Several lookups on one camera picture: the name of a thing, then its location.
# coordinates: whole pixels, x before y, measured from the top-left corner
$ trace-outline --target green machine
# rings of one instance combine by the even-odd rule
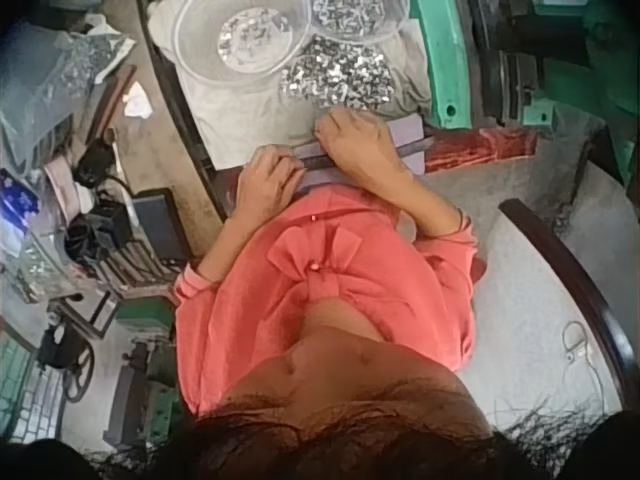
[[[411,16],[429,57],[430,124],[553,127],[557,105],[570,105],[607,123],[618,178],[629,184],[640,43],[615,2],[412,0]]]

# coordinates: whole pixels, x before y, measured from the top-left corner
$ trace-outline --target hand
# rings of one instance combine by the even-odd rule
[[[371,113],[336,107],[316,126],[320,144],[360,187],[388,199],[412,178],[389,128]]]
[[[290,149],[258,148],[240,174],[232,219],[250,230],[259,229],[289,206],[305,173]]]

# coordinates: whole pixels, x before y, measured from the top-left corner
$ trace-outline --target pink blouse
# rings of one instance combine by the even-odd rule
[[[206,414],[252,368],[287,351],[305,306],[339,297],[383,337],[451,370],[474,337],[470,222],[414,245],[398,211],[354,188],[312,191],[264,226],[227,278],[211,285],[188,268],[176,284],[178,371],[186,402]]]

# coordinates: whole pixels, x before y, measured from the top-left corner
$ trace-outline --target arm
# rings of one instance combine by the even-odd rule
[[[415,179],[398,157],[389,129],[374,115],[338,107],[320,120],[316,135],[343,172],[411,215],[425,236],[462,229],[460,210]]]
[[[240,175],[238,207],[197,273],[211,283],[222,282],[255,232],[289,205],[304,174],[289,149],[259,148]]]

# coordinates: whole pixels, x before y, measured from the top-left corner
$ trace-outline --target sleeve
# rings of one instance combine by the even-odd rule
[[[485,268],[484,263],[476,259],[477,240],[472,233],[471,220],[466,219],[457,233],[419,239],[415,247],[438,277],[449,320],[460,328],[464,364],[470,359],[475,343],[475,320],[471,309],[473,285]]]
[[[218,287],[191,266],[180,275],[174,287],[180,302],[176,310],[178,378],[182,396],[194,414],[199,410],[201,372]]]

